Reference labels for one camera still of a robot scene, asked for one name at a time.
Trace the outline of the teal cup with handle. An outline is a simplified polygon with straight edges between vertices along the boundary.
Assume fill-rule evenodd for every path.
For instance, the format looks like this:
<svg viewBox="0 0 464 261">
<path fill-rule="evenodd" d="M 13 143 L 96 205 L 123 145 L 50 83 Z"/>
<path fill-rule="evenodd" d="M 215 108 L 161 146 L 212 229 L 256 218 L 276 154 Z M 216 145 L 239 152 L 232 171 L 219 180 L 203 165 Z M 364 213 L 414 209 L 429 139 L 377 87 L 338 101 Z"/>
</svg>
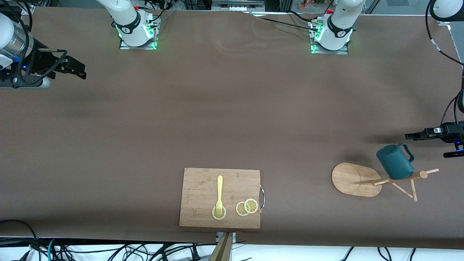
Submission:
<svg viewBox="0 0 464 261">
<path fill-rule="evenodd" d="M 414 172 L 414 155 L 407 144 L 390 144 L 376 152 L 376 157 L 389 178 L 401 180 L 410 177 Z"/>
</svg>

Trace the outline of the wooden cup rack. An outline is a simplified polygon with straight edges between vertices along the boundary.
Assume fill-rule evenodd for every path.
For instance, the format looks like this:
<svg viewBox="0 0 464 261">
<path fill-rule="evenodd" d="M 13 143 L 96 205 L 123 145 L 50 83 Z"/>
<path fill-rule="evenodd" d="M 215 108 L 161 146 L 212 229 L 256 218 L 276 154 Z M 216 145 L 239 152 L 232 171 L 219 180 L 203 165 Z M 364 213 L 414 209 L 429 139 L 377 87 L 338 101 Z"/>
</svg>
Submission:
<svg viewBox="0 0 464 261">
<path fill-rule="evenodd" d="M 384 186 L 392 185 L 407 197 L 417 202 L 415 180 L 423 180 L 439 169 L 414 172 L 405 179 L 394 180 L 381 178 L 380 174 L 370 167 L 342 162 L 336 165 L 331 172 L 331 181 L 341 193 L 352 196 L 375 197 Z"/>
</svg>

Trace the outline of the brown table cloth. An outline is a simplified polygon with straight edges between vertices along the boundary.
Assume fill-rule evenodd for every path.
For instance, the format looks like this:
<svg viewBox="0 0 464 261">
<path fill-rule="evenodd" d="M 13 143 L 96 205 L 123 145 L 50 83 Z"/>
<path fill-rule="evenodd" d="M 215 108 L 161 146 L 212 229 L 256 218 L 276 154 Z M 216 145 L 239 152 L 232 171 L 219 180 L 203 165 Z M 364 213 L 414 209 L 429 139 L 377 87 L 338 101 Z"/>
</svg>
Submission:
<svg viewBox="0 0 464 261">
<path fill-rule="evenodd" d="M 392 186 L 344 195 L 340 162 L 383 169 L 376 151 L 439 125 L 462 68 L 421 16 L 361 16 L 348 55 L 311 53 L 308 33 L 246 13 L 166 13 L 158 49 L 121 50 L 104 9 L 41 7 L 33 35 L 87 78 L 0 90 L 0 220 L 40 237 L 214 241 L 179 226 L 186 167 L 260 170 L 249 244 L 464 249 L 464 159 L 409 141 L 418 202 Z"/>
</svg>

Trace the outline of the orange background object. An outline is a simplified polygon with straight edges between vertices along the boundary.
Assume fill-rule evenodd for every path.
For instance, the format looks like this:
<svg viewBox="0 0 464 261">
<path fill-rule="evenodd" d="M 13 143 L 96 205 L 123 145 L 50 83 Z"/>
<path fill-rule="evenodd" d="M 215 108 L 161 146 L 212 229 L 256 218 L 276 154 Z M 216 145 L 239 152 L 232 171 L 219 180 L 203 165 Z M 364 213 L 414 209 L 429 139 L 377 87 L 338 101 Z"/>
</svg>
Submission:
<svg viewBox="0 0 464 261">
<path fill-rule="evenodd" d="M 321 7 L 326 5 L 327 0 L 301 0 L 299 4 L 300 10 L 306 10 L 307 8 Z"/>
</svg>

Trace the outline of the grey power strip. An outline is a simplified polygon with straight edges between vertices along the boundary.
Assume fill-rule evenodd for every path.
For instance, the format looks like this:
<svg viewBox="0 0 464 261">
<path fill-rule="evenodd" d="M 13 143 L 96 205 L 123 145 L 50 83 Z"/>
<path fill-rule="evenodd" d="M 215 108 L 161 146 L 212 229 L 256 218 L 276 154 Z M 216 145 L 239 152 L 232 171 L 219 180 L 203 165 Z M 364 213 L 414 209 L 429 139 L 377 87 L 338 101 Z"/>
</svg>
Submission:
<svg viewBox="0 0 464 261">
<path fill-rule="evenodd" d="M 264 12 L 265 0 L 212 0 L 213 11 Z"/>
</svg>

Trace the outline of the yellow plastic fork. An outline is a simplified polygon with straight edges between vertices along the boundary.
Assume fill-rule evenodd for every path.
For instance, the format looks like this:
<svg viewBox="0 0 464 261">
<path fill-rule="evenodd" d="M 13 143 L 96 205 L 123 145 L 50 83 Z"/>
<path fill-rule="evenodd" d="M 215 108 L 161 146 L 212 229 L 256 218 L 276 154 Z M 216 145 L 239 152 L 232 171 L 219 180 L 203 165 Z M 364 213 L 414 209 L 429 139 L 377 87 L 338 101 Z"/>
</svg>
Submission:
<svg viewBox="0 0 464 261">
<path fill-rule="evenodd" d="M 219 175 L 217 177 L 217 201 L 215 204 L 215 216 L 219 219 L 221 219 L 223 216 L 222 187 L 223 177 Z"/>
</svg>

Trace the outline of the wooden pole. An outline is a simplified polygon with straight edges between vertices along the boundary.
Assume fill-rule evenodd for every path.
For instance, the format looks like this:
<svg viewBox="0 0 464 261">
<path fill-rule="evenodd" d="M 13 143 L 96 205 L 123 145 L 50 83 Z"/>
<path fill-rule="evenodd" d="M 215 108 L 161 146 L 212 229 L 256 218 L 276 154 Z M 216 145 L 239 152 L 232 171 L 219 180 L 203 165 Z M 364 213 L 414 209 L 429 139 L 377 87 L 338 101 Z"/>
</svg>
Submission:
<svg viewBox="0 0 464 261">
<path fill-rule="evenodd" d="M 231 251 L 235 240 L 234 232 L 224 232 L 208 261 L 231 261 Z"/>
</svg>

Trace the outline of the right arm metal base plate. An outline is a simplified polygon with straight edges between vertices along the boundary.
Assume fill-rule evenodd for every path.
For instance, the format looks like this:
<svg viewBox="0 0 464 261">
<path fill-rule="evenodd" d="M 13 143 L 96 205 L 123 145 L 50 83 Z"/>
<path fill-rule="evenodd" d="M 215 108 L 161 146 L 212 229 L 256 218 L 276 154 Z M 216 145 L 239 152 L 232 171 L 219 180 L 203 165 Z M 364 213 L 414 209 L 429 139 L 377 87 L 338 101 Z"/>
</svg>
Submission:
<svg viewBox="0 0 464 261">
<path fill-rule="evenodd" d="M 158 44 L 160 24 L 161 24 L 160 21 L 161 21 L 160 18 L 156 18 L 153 22 L 149 23 L 149 25 L 145 26 L 144 32 L 148 34 L 149 38 L 147 39 L 146 43 L 144 43 L 143 45 L 130 46 L 121 39 L 119 48 L 125 49 L 125 50 L 156 50 L 157 44 Z"/>
</svg>

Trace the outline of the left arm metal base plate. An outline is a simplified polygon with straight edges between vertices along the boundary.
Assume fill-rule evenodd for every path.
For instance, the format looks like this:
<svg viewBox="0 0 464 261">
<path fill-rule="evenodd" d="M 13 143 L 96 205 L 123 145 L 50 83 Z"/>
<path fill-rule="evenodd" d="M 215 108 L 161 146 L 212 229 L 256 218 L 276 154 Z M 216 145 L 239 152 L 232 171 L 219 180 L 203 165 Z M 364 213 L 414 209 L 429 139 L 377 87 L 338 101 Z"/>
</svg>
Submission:
<svg viewBox="0 0 464 261">
<path fill-rule="evenodd" d="M 318 41 L 322 36 L 323 33 L 326 32 L 325 27 L 323 26 L 322 20 L 313 19 L 308 22 L 309 26 L 309 35 L 310 35 L 310 43 L 311 43 L 311 52 L 314 54 L 333 54 L 333 55 L 347 55 L 349 54 L 348 50 L 348 42 L 350 41 L 350 35 L 353 32 L 351 29 L 350 31 L 339 31 L 335 34 L 335 39 L 341 40 L 344 39 L 344 46 L 338 50 L 329 50 L 323 47 L 320 42 Z"/>
</svg>

